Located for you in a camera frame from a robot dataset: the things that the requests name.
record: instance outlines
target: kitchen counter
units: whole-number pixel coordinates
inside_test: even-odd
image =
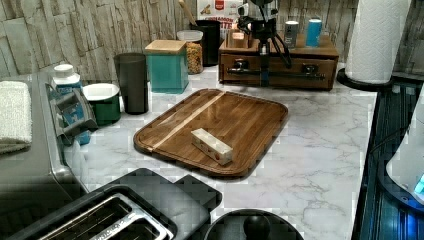
[[[82,146],[85,163],[75,173],[92,191],[138,168],[174,182],[191,174],[222,192],[211,220],[242,208],[262,209],[289,221],[305,240],[350,239],[362,179],[376,93],[350,89],[301,91],[218,83],[218,68],[191,75],[181,95],[149,92],[150,110],[123,112],[116,124],[97,130]],[[204,88],[277,101],[288,121],[257,166],[243,178],[210,178],[137,152],[133,136],[163,112]]]

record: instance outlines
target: tile backsplash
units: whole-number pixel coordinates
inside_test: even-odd
[[[195,13],[196,0],[185,2]],[[401,47],[406,50],[398,63],[404,70],[422,71],[422,57],[419,61],[414,51],[424,46],[422,1],[413,2],[406,35],[410,38],[404,39]],[[297,20],[303,32],[307,21],[318,16],[343,62],[357,3],[283,0],[277,29],[282,30],[287,20]],[[151,41],[175,39],[182,29],[188,29],[188,20],[177,0],[0,0],[0,78],[51,71],[66,62],[86,83],[116,81],[115,55],[143,52]]]

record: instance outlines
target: paper towel holder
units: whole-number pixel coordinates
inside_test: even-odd
[[[361,91],[367,91],[367,92],[381,92],[381,91],[387,91],[392,88],[394,79],[393,77],[390,78],[390,81],[387,83],[379,83],[379,84],[373,84],[373,83],[364,83],[360,81],[353,80],[349,78],[346,75],[345,68],[342,68],[339,70],[337,74],[337,81],[347,87],[361,90]]]

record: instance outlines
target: red label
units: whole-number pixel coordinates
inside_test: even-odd
[[[223,10],[224,9],[224,0],[215,0],[215,9]]]

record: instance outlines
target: cutting board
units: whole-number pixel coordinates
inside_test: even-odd
[[[281,131],[287,114],[287,107],[277,102],[203,89],[140,129],[134,146],[209,175],[243,176]],[[199,128],[233,148],[230,163],[219,165],[192,144],[191,131]]]

